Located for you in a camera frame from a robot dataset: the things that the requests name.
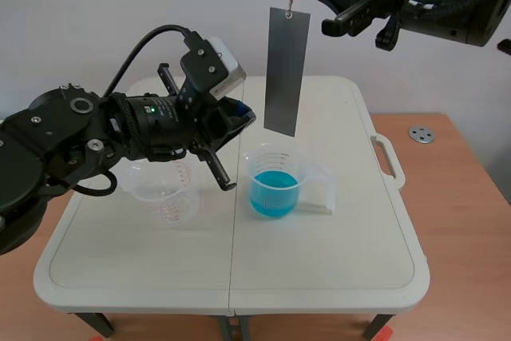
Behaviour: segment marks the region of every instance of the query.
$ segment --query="screw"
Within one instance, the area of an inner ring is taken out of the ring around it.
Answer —
[[[92,149],[94,152],[100,152],[105,147],[103,145],[103,142],[101,140],[98,140],[98,139],[89,140],[89,142],[87,142],[87,146],[90,149]]]

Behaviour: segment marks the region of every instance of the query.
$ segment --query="measuring cup with blue liquid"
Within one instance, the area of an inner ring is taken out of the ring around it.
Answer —
[[[252,207],[270,217],[282,217],[299,201],[300,189],[319,180],[327,189],[328,210],[335,210],[335,179],[323,165],[310,160],[291,145],[263,144],[245,154],[250,177],[248,196]]]

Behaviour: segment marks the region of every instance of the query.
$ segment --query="table leg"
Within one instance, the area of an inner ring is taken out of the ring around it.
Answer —
[[[215,317],[220,325],[220,332],[222,333],[224,341],[233,341],[232,327],[231,323],[229,323],[229,318],[226,315],[216,315]]]
[[[394,317],[394,315],[376,315],[363,332],[362,337],[367,341],[371,341],[392,317]]]
[[[243,341],[250,341],[250,327],[249,327],[250,315],[239,315],[238,320],[240,321],[241,339]]]
[[[103,313],[75,313],[75,315],[103,337],[108,338],[113,335],[113,327]]]

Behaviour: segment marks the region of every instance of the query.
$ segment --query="metal plate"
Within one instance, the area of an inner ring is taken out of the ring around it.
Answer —
[[[264,128],[295,136],[311,16],[270,9]]]
[[[421,125],[414,125],[408,129],[408,134],[419,143],[429,144],[434,141],[434,133],[431,129]]]

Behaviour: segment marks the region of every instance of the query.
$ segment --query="black cable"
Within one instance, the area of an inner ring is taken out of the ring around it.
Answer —
[[[159,34],[162,34],[164,32],[168,31],[176,31],[181,32],[181,34],[186,38],[191,31],[188,28],[184,28],[182,26],[178,26],[175,24],[167,24],[165,26],[160,26],[149,32],[147,35],[145,35],[142,40],[138,42],[138,44],[133,48],[131,53],[129,53],[128,57],[126,58],[125,62],[122,63],[122,66],[120,67],[119,71],[113,78],[112,82],[110,83],[109,87],[106,89],[105,93],[103,94],[103,97],[110,96],[110,94],[115,90],[115,87],[119,83],[120,79],[125,74],[126,70],[128,69],[129,65],[132,63],[133,59],[142,51],[142,48],[149,43],[154,37],[158,36]]]
[[[103,197],[111,195],[115,192],[115,188],[117,188],[117,178],[110,171],[104,171],[102,173],[106,176],[107,179],[110,180],[110,186],[107,189],[91,189],[82,187],[81,185],[75,185],[74,190],[81,193],[82,195],[92,196],[92,197]]]
[[[466,10],[470,10],[479,4],[486,2],[488,0],[459,0],[456,2],[451,2],[449,4],[445,4],[444,6],[434,6],[430,10],[420,9],[417,7],[407,5],[406,10],[409,12],[418,12],[419,18],[424,19],[439,19],[445,18],[450,15],[460,14]]]

